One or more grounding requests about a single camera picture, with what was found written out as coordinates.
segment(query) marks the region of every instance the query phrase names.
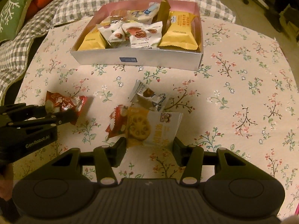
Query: floral tablecloth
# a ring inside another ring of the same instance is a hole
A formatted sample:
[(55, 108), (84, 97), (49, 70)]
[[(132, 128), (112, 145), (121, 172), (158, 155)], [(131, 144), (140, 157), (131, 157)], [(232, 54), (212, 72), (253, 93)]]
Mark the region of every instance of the floral tablecloth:
[[(107, 139), (109, 115), (126, 104), (136, 79), (171, 93), (166, 110), (184, 113), (177, 137), (208, 151), (226, 147), (277, 178), (286, 191), (281, 218), (295, 213), (299, 201), (299, 104), (297, 86), (278, 43), (250, 29), (203, 17), (204, 58), (198, 71), (147, 66), (81, 66), (70, 48), (88, 20), (51, 29), (38, 49), (16, 103), (43, 104), (47, 90), (93, 102), (77, 126), (59, 126), (57, 142), (14, 164), (20, 179), (72, 147), (92, 151), (113, 145)], [(121, 178), (179, 179), (183, 168), (170, 152), (133, 147), (120, 167)], [(214, 173), (204, 167), (202, 181)], [(95, 169), (84, 167), (95, 180)]]

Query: floor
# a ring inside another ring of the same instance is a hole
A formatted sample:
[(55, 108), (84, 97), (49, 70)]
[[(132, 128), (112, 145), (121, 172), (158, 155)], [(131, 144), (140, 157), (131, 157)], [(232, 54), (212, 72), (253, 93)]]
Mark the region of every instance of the floor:
[(255, 0), (249, 0), (245, 5), (242, 0), (221, 0), (233, 12), (237, 19), (236, 24), (261, 32), (271, 38), (276, 38), (282, 48), (294, 74), (297, 85), (299, 85), (299, 46), (286, 31), (277, 32), (264, 16), (264, 9)]

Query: snack box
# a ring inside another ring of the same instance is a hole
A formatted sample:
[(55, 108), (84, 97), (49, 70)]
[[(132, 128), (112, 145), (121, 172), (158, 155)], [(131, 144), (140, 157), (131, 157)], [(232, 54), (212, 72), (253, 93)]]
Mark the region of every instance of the snack box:
[(170, 11), (189, 12), (197, 15), (192, 22), (192, 34), (199, 45), (196, 51), (180, 51), (168, 49), (94, 49), (77, 51), (85, 36), (101, 21), (108, 17), (113, 10), (145, 10), (150, 2), (161, 0), (128, 0), (103, 5), (87, 24), (74, 46), (71, 54), (81, 65), (109, 64), (109, 65), (141, 65), (161, 66), (184, 70), (197, 71), (203, 57), (203, 35), (199, 8), (196, 2), (168, 0)]

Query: blue label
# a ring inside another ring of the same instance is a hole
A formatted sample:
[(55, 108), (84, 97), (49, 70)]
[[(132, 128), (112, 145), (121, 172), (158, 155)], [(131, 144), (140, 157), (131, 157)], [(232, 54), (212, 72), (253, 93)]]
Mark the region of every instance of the blue label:
[(119, 59), (121, 60), (121, 62), (137, 62), (137, 58), (135, 57), (120, 57)]

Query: screw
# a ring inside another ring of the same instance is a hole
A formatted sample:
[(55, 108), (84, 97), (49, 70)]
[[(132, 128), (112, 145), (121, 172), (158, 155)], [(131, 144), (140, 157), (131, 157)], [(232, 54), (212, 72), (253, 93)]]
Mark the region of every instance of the screw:
[(183, 183), (187, 185), (193, 185), (197, 183), (197, 179), (193, 177), (185, 177), (183, 178)]
[(105, 177), (105, 178), (102, 178), (100, 180), (101, 184), (103, 185), (112, 185), (115, 183), (115, 180), (113, 178), (109, 178), (109, 177)]

